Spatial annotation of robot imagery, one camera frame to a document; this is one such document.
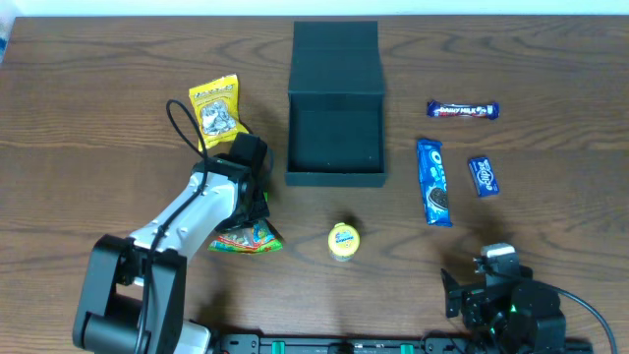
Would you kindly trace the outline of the Haribo gummy candy bag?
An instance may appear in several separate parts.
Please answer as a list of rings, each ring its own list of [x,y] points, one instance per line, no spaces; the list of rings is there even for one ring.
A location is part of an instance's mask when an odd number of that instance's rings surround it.
[[[211,252],[249,255],[280,251],[282,248],[281,237],[267,221],[267,218],[248,228],[232,231],[216,231],[214,229],[208,245]]]

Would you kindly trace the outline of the blue Oreo cookie pack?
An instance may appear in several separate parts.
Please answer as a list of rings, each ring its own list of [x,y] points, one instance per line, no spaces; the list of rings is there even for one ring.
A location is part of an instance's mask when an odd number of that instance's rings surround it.
[[[441,155],[442,143],[417,141],[419,182],[428,225],[451,227],[447,181]]]

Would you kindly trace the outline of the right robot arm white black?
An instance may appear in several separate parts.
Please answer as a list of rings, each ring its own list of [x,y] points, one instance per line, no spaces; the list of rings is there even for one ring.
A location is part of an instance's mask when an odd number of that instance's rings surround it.
[[[446,316],[460,316],[473,335],[463,353],[569,352],[559,295],[533,279],[490,272],[462,285],[444,269],[441,280]]]

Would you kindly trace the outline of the yellow round gum container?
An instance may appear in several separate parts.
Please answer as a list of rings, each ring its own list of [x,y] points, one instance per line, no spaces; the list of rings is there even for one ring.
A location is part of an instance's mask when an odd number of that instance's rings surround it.
[[[330,230],[327,243],[330,255],[334,260],[347,262],[357,253],[361,238],[355,227],[340,222]]]

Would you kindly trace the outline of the blue Eclipse mint pack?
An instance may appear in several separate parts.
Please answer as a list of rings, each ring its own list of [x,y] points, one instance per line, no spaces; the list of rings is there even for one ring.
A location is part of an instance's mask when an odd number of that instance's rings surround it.
[[[473,177],[473,181],[480,198],[496,196],[499,194],[499,187],[489,159],[485,156],[472,158],[468,162],[468,167]]]

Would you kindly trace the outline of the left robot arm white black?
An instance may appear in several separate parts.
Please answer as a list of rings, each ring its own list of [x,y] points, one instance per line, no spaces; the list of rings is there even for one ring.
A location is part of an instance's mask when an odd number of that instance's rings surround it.
[[[184,319],[188,264],[215,231],[267,216],[260,161],[221,154],[199,162],[188,186],[127,238],[102,236],[89,255],[75,346],[93,353],[208,353],[210,330]]]

